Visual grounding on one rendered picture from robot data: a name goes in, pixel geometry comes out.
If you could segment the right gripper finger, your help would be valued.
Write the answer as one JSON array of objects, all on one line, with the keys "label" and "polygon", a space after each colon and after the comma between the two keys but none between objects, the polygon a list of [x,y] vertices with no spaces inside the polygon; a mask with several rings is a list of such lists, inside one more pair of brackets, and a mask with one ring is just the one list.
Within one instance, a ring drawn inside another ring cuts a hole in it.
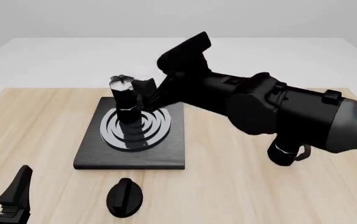
[{"label": "right gripper finger", "polygon": [[155,111],[166,106],[164,93],[144,97],[144,111]]}]

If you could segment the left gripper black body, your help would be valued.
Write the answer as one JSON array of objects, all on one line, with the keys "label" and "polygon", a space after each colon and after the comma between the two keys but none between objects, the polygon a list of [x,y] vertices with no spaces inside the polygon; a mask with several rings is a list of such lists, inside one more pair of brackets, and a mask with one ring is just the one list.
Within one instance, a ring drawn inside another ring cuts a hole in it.
[{"label": "left gripper black body", "polygon": [[0,224],[27,224],[31,206],[6,207],[0,211]]}]

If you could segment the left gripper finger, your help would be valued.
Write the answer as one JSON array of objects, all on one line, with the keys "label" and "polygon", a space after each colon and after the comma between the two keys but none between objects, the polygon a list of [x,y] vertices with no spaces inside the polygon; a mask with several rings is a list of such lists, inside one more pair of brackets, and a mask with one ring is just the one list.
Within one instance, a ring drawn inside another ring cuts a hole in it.
[{"label": "left gripper finger", "polygon": [[29,189],[32,169],[24,165],[17,172],[8,188],[0,195],[2,208],[30,208]]}]

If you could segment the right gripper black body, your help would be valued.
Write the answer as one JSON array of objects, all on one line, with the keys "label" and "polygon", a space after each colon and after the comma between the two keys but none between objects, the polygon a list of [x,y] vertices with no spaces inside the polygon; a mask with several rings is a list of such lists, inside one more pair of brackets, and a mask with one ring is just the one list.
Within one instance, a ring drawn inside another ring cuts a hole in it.
[{"label": "right gripper black body", "polygon": [[168,106],[183,102],[192,106],[201,106],[201,72],[169,72],[156,93],[156,105]]}]

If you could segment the dark metal moka pot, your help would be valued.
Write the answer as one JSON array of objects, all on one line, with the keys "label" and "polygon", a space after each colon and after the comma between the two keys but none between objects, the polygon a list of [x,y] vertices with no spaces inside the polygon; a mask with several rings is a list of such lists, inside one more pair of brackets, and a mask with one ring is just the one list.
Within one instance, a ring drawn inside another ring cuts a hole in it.
[{"label": "dark metal moka pot", "polygon": [[115,99],[118,119],[125,124],[135,123],[141,116],[137,94],[131,84],[134,78],[125,75],[112,76],[110,89]]}]

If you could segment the flat black stove plate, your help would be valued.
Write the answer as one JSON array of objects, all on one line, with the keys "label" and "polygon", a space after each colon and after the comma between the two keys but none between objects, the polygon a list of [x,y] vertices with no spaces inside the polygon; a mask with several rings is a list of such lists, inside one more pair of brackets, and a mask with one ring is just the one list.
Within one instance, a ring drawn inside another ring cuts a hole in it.
[{"label": "flat black stove plate", "polygon": [[184,105],[176,103],[125,124],[115,100],[100,99],[74,159],[75,169],[184,169]]}]

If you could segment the round black stove knob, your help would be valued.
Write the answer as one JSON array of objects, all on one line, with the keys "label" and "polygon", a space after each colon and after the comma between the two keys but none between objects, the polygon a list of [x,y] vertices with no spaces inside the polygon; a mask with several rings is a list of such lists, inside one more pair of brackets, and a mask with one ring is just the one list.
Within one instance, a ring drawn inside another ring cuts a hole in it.
[{"label": "round black stove knob", "polygon": [[143,203],[141,187],[129,178],[122,178],[108,192],[107,208],[117,218],[128,218],[135,214]]}]

